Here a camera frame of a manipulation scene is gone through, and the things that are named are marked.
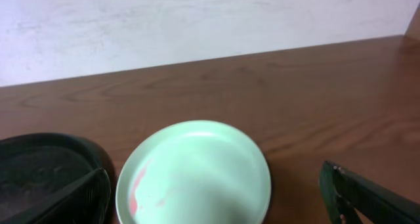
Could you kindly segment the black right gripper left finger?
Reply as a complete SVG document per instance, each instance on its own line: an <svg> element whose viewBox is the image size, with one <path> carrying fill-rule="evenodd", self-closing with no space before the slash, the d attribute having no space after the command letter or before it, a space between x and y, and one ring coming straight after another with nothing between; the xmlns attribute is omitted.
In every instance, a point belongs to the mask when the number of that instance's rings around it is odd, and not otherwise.
<svg viewBox="0 0 420 224"><path fill-rule="evenodd" d="M110 178L98 168L2 224L103 224L108 222Z"/></svg>

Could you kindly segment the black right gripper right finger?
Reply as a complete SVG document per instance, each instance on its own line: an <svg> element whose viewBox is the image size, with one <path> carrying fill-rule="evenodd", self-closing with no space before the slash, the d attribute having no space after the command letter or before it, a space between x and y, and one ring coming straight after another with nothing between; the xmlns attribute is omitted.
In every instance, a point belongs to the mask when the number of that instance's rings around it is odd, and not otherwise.
<svg viewBox="0 0 420 224"><path fill-rule="evenodd" d="M418 203L339 164L325 161L319 184L332 223L361 223L360 212L373 223L419 224Z"/></svg>

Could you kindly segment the pale green plate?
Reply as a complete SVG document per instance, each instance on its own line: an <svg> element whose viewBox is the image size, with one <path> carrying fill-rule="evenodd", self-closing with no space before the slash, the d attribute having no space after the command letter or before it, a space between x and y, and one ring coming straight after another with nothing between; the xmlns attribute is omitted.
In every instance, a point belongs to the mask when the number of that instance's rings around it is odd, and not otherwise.
<svg viewBox="0 0 420 224"><path fill-rule="evenodd" d="M120 223L254 223L268 212L272 183L261 149L221 122L161 129L128 157L117 181Z"/></svg>

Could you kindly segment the round black tray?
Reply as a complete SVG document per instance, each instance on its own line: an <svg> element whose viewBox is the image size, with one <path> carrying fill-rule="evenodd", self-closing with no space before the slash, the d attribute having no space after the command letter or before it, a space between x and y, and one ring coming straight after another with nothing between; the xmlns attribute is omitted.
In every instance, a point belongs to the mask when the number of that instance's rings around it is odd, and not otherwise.
<svg viewBox="0 0 420 224"><path fill-rule="evenodd" d="M91 171L103 168L111 183L112 222L116 175L98 144L74 135L34 133L1 141L1 222L42 202Z"/></svg>

